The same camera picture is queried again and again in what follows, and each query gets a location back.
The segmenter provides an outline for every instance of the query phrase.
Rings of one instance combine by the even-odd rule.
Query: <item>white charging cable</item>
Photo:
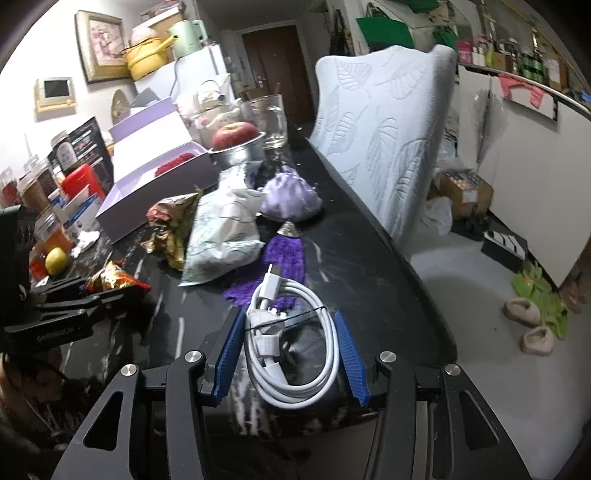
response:
[[[252,294],[247,310],[244,350],[246,365],[258,394],[271,405],[285,410],[297,410],[320,400],[336,379],[339,370],[340,352],[335,324],[318,295],[301,283],[281,278],[277,266],[270,265],[262,283]],[[317,311],[326,341],[324,368],[311,382],[305,385],[290,385],[274,356],[279,354],[277,335],[264,335],[263,329],[281,321],[275,313],[267,310],[277,297],[299,297]]]

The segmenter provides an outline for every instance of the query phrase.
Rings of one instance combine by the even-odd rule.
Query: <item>pink cloth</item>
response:
[[[542,98],[544,98],[544,91],[541,88],[523,80],[519,80],[506,73],[499,74],[499,81],[501,83],[501,89],[503,90],[503,97],[511,98],[511,88],[521,85],[530,90],[530,103],[536,108],[540,108]]]

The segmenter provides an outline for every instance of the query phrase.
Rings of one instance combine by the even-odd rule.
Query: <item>brown wooden door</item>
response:
[[[279,83],[287,119],[295,124],[314,121],[312,94],[295,25],[269,28],[242,36],[255,88],[272,92]]]

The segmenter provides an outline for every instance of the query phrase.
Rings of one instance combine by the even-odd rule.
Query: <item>painting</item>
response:
[[[86,83],[129,77],[123,21],[95,12],[76,14],[76,35]]]

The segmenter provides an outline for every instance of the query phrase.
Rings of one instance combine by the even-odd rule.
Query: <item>blue gripper pad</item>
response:
[[[240,356],[240,350],[242,349],[242,342],[244,341],[245,319],[246,314],[244,310],[240,310],[216,364],[213,398],[217,403],[219,403],[230,390],[230,383],[232,382],[234,370],[236,369],[238,357]]]
[[[353,336],[340,310],[336,313],[333,320],[335,321],[336,334],[339,338],[340,357],[345,366],[351,392],[359,400],[359,404],[364,407],[369,403],[370,395],[363,360],[361,360],[361,355],[355,346]]]

